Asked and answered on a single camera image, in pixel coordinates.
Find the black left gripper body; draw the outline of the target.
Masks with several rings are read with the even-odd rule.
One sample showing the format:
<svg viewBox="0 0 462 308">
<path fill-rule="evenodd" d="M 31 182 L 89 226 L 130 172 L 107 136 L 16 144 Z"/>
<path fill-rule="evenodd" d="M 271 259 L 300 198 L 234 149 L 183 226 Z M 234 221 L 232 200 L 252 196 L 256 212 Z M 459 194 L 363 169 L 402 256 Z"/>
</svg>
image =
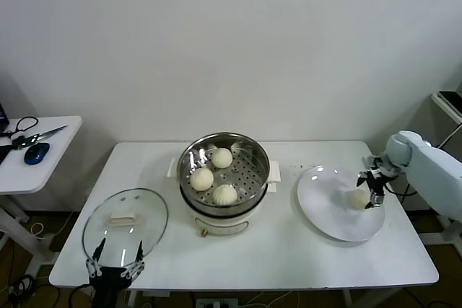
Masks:
<svg viewBox="0 0 462 308">
<path fill-rule="evenodd" d="M 116 306 L 118 295 L 127 288 L 127 277 L 123 274 L 125 268 L 103 267 L 101 276 L 90 279 L 90 285 L 95 290 L 92 307 L 112 308 Z"/>
</svg>

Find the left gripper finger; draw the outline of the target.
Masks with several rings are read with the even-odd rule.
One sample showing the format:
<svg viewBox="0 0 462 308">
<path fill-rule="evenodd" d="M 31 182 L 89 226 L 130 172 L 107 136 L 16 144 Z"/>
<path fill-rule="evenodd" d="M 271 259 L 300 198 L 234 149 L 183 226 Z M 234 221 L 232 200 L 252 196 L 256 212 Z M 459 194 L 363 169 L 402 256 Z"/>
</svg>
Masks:
<svg viewBox="0 0 462 308">
<path fill-rule="evenodd" d="M 96 278 L 102 275 L 99 260 L 105 246 L 105 241 L 106 238 L 103 238 L 100 244 L 95 248 L 92 256 L 86 260 L 86 268 L 90 278 Z"/>
<path fill-rule="evenodd" d="M 136 257 L 133 263 L 126 266 L 124 272 L 122 272 L 122 278 L 137 278 L 144 270 L 144 255 L 143 255 L 143 241 L 139 242 L 138 249 L 136 251 Z"/>
</svg>

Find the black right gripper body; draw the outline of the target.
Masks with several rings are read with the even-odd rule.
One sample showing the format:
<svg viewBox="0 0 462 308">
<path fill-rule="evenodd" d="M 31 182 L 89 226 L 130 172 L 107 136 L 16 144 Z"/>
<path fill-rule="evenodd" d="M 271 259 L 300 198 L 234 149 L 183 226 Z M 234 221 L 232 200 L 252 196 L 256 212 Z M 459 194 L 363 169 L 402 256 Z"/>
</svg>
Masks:
<svg viewBox="0 0 462 308">
<path fill-rule="evenodd" d="M 384 175 L 379 169 L 367 170 L 365 175 L 370 190 L 383 190 L 387 183 L 394 180 L 394 177 Z"/>
</svg>

